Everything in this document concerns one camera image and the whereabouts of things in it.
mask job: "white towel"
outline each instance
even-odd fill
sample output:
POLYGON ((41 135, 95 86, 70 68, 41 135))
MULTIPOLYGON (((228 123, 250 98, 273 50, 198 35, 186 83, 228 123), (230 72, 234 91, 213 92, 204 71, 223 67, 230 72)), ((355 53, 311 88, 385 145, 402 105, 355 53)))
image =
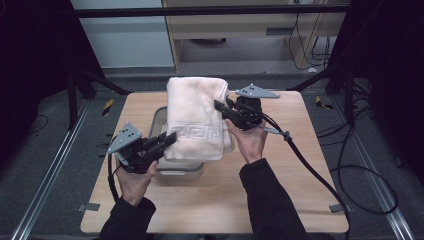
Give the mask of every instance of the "white towel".
POLYGON ((221 160, 234 150, 233 136, 214 100, 224 104, 228 83, 220 78, 172 77, 167 85, 167 132, 177 132, 177 141, 165 150, 165 160, 194 162, 221 160))

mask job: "black sleeve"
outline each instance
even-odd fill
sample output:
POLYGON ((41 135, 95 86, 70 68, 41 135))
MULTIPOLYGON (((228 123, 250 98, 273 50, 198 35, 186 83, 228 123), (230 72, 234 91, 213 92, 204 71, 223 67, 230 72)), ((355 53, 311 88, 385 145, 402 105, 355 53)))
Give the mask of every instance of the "black sleeve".
POLYGON ((290 196, 265 158, 245 165, 240 178, 246 189, 250 222, 257 239, 308 239, 290 196))
POLYGON ((99 239, 147 239, 147 227, 155 211, 155 205, 147 198, 143 198, 137 207, 119 198, 100 232, 99 239))

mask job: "metal container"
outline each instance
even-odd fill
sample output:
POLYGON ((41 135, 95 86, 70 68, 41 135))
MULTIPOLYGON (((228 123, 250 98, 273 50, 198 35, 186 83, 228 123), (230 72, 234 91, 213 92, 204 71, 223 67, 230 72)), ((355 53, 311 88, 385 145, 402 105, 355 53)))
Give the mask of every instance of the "metal container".
MULTIPOLYGON (((150 128, 149 138, 160 135, 167 130, 167 107, 156 110, 150 128)), ((203 162, 177 163, 169 162, 163 157, 159 159, 157 179, 198 179, 203 171, 203 162)))

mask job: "wooden table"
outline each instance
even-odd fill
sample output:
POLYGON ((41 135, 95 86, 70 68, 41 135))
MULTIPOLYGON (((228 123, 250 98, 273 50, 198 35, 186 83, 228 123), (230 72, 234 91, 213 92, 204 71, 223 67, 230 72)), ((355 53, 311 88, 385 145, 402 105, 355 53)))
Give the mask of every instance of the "wooden table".
MULTIPOLYGON (((264 113, 271 116, 294 143, 310 165, 331 185, 328 167, 311 120, 299 92, 278 92, 279 99, 261 99, 264 113)), ((148 136, 155 111, 167 104, 166 92, 133 93, 126 100, 115 134, 125 122, 132 123, 148 136)), ((348 224, 342 212, 331 213, 329 205, 337 200, 302 165, 282 136, 269 134, 264 149, 277 178, 292 198, 308 232, 343 233, 348 224)), ((220 161, 207 162, 197 180, 164 181, 153 179, 146 197, 157 211, 151 233, 251 233, 246 193, 239 178, 244 160, 236 150, 220 161)), ((90 203, 98 211, 86 211, 81 230, 98 233, 114 205, 107 182, 107 161, 100 170, 90 203)))

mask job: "person's left hand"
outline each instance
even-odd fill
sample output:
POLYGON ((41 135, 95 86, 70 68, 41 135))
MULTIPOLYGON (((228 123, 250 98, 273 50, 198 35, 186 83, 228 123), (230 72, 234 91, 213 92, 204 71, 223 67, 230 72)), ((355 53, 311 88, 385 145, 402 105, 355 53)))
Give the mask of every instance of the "person's left hand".
POLYGON ((116 171, 121 186, 122 198, 133 206, 138 206, 147 191, 152 178, 156 175, 158 161, 153 161, 145 174, 128 173, 123 168, 116 171))

